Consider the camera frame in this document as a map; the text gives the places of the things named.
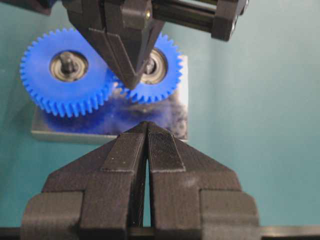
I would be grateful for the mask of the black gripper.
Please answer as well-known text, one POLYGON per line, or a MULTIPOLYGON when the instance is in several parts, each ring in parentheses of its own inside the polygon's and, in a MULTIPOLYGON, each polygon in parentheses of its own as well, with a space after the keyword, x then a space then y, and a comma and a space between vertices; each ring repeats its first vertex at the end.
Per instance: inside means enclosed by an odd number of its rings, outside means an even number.
POLYGON ((153 0, 153 17, 211 34, 213 39, 229 41, 238 17, 248 7, 246 0, 201 0, 208 6, 182 0, 153 0))

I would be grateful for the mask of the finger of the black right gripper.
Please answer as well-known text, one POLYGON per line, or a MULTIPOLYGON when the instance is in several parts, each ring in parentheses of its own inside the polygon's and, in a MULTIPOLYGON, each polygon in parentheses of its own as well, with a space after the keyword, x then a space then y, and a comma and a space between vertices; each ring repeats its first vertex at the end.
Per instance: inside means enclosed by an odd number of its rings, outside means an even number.
POLYGON ((259 213, 230 168, 148 124, 151 224, 158 240, 258 240, 259 213))

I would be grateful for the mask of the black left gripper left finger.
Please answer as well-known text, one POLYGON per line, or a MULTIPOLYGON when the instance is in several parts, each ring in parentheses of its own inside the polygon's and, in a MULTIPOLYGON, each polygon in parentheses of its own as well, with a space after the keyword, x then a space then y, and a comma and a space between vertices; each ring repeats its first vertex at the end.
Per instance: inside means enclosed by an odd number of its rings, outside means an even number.
POLYGON ((141 226, 146 170, 142 122, 52 172, 25 208, 23 240, 126 240, 141 226))

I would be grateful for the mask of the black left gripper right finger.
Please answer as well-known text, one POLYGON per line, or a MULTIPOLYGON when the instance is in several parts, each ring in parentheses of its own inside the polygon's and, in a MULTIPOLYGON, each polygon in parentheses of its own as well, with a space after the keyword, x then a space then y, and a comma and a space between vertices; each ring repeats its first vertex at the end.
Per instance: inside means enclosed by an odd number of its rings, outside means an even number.
POLYGON ((64 0, 70 23, 133 90, 164 26, 150 0, 64 0))

